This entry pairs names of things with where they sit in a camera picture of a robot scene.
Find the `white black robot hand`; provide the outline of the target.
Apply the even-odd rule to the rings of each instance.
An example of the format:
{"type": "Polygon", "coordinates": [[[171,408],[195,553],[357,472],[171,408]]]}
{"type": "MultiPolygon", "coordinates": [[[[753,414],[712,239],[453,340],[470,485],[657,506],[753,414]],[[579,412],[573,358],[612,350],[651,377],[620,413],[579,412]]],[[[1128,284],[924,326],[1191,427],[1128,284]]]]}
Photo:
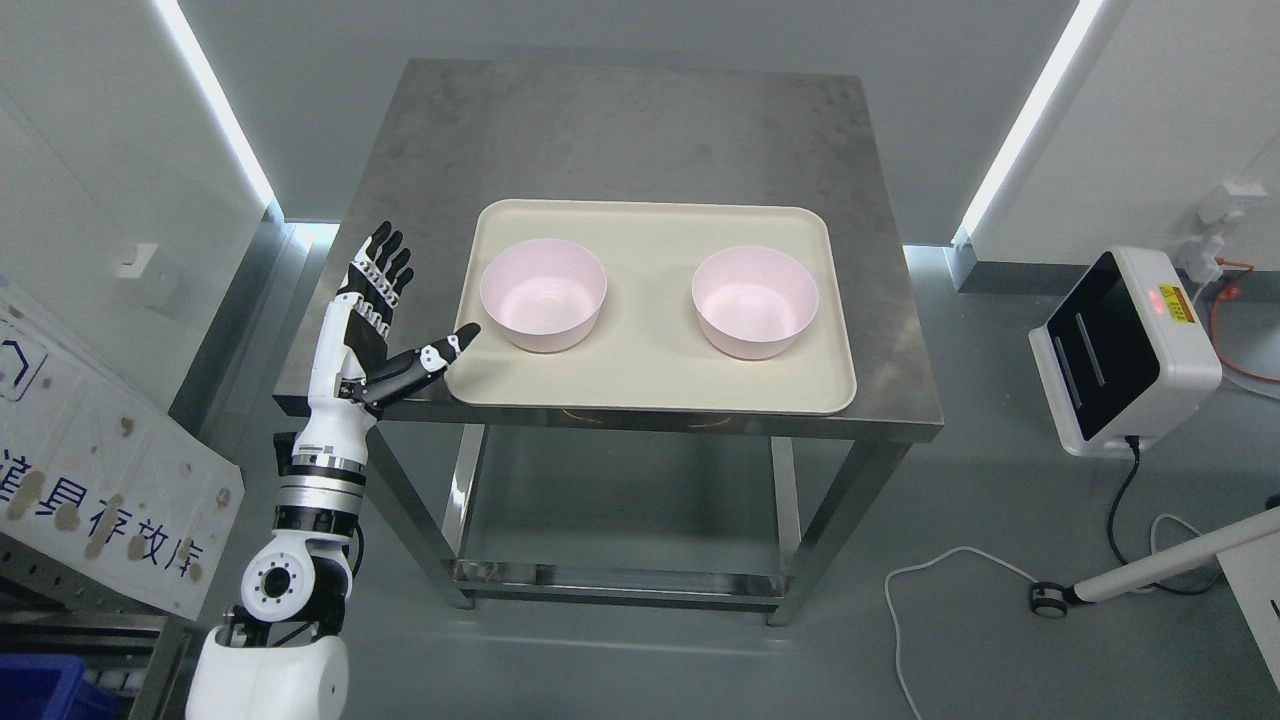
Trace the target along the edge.
{"type": "Polygon", "coordinates": [[[312,360],[310,416],[296,455],[326,454],[362,462],[365,438],[385,410],[439,380],[480,336],[467,323],[448,336],[392,356],[388,336],[413,278],[403,234],[383,222],[360,245],[325,307],[312,360]]]}

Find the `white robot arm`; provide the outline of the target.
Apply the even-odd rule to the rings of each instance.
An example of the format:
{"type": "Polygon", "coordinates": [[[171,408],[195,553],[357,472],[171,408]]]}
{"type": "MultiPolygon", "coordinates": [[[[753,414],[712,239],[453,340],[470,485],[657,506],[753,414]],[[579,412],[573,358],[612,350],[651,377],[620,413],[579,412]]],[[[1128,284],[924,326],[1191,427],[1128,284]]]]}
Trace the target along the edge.
{"type": "Polygon", "coordinates": [[[367,447],[285,433],[273,443],[282,483],[271,536],[204,642],[187,719],[338,719],[346,710],[349,651],[340,632],[367,447]]]}

